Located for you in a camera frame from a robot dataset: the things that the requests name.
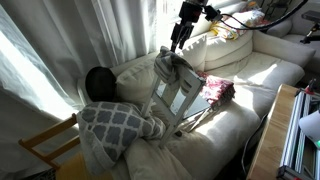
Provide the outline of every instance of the black cable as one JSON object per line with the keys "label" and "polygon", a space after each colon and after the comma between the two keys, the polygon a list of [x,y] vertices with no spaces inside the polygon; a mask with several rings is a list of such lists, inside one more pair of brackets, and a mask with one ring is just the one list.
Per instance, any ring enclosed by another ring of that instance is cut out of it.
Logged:
{"label": "black cable", "polygon": [[252,139],[252,138],[257,134],[257,132],[259,132],[259,130],[263,127],[264,122],[266,121],[267,117],[268,117],[268,113],[265,114],[265,115],[262,117],[258,128],[257,128],[257,129],[254,131],[254,133],[249,137],[249,139],[247,140],[247,142],[246,142],[246,144],[245,144],[245,146],[244,146],[244,150],[243,150],[242,157],[241,157],[241,166],[242,166],[242,170],[243,170],[245,176],[247,176],[247,171],[246,171],[246,168],[245,168],[245,165],[244,165],[244,158],[245,158],[245,156],[246,156],[247,147],[248,147],[251,139]]}
{"label": "black cable", "polygon": [[235,28],[230,26],[229,24],[227,24],[225,21],[220,20],[223,24],[225,24],[226,26],[236,29],[236,30],[264,30],[264,29],[268,29],[270,27],[273,27],[279,23],[281,23],[282,21],[286,20],[287,18],[289,18],[292,14],[296,13],[303,5],[305,5],[308,2],[308,0],[303,0],[301,3],[299,3],[292,11],[288,12],[286,15],[282,16],[281,18],[277,19],[276,21],[264,25],[264,26],[257,26],[257,27],[250,27],[247,26],[243,23],[241,23],[239,20],[237,20],[236,18],[234,18],[232,15],[230,14],[221,14],[222,16],[229,16],[232,17],[233,19],[235,19],[236,21],[238,21],[242,26],[244,26],[245,28]]}

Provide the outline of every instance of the white couch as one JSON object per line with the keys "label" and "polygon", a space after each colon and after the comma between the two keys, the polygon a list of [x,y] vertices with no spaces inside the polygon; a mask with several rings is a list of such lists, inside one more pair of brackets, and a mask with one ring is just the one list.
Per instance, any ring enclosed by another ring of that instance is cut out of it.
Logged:
{"label": "white couch", "polygon": [[[312,21],[303,19],[301,14],[308,10],[319,11],[320,2],[308,2],[299,11],[297,11],[288,20],[270,28],[267,34],[285,39],[290,42],[302,44],[305,36],[310,32],[311,27],[314,25]],[[313,35],[320,35],[320,32],[315,32]],[[306,75],[302,81],[308,83],[312,78],[320,79],[320,41],[312,41],[309,44],[303,44],[316,50],[314,57],[305,66],[304,70]]]}
{"label": "white couch", "polygon": [[[210,32],[188,40],[178,54],[195,70],[233,81],[235,98],[193,132],[179,138],[173,136],[164,150],[157,148],[156,140],[143,142],[144,145],[141,140],[133,143],[113,169],[114,178],[214,179],[269,112],[279,86],[295,85],[304,76],[303,67],[314,53],[314,49],[259,31],[248,31],[235,41],[214,37]],[[118,95],[124,101],[146,101],[157,54],[112,68],[118,78]],[[154,107],[154,114],[163,118]]]}

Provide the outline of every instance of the wooden side table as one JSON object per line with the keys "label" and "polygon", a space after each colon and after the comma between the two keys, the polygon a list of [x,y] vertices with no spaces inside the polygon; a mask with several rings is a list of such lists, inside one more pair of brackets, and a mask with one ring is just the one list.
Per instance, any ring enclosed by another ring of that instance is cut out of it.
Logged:
{"label": "wooden side table", "polygon": [[268,115],[247,179],[276,179],[297,88],[282,84]]}

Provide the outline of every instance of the white curtain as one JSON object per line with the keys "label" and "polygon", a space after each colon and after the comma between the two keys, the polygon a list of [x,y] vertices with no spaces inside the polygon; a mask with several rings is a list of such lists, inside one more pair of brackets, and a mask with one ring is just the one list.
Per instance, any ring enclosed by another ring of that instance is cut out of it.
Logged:
{"label": "white curtain", "polygon": [[[77,80],[91,68],[156,51],[156,1],[4,0],[2,6],[48,69],[40,71],[75,109],[82,107]],[[27,101],[42,109],[37,100]]]}

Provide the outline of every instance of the person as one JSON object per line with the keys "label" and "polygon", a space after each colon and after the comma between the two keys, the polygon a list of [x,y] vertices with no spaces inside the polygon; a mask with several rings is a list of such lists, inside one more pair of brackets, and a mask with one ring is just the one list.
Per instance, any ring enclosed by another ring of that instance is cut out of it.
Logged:
{"label": "person", "polygon": [[94,67],[85,78],[85,88],[92,102],[114,102],[116,98],[117,78],[110,68]]}

